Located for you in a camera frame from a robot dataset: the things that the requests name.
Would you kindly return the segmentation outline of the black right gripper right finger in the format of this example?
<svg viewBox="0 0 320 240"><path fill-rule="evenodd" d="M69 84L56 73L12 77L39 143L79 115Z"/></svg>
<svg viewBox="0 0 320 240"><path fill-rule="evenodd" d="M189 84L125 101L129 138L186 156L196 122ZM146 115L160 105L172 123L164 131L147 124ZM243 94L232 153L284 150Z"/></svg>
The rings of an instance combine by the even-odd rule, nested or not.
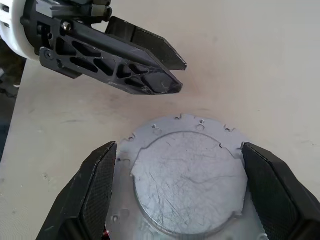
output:
<svg viewBox="0 0 320 240"><path fill-rule="evenodd" d="M269 240L320 240L320 201L289 166L250 142L241 146L253 205Z"/></svg>

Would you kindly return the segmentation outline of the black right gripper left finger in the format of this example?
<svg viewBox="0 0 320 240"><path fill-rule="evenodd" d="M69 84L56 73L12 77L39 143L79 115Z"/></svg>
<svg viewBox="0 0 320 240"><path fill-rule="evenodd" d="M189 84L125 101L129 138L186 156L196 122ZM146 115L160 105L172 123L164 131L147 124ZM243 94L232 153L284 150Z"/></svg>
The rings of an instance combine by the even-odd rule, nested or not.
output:
<svg viewBox="0 0 320 240"><path fill-rule="evenodd" d="M117 155L114 141L94 150L57 196L37 240L102 240Z"/></svg>

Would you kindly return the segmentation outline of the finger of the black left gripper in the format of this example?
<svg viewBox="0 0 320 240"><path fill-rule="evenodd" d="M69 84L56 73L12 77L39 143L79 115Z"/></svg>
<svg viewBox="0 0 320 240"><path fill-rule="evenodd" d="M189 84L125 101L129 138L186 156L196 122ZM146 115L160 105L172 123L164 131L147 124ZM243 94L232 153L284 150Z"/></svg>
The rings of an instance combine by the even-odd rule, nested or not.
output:
<svg viewBox="0 0 320 240"><path fill-rule="evenodd" d="M187 69L187 63L173 46L155 33L115 16L110 18L105 33L150 51L170 71Z"/></svg>
<svg viewBox="0 0 320 240"><path fill-rule="evenodd" d="M177 94L183 84L149 50L74 20L52 26L51 47L39 51L43 67L76 79L89 76L131 95Z"/></svg>

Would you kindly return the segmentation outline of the grey round motor housing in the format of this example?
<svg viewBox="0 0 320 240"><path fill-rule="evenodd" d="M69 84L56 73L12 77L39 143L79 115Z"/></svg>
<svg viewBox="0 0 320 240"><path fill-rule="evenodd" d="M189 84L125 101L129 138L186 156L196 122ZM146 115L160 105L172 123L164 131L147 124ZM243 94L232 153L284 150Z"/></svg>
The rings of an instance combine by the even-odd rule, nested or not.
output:
<svg viewBox="0 0 320 240"><path fill-rule="evenodd" d="M118 144L111 240L269 240L249 192L247 137L210 118L165 116Z"/></svg>

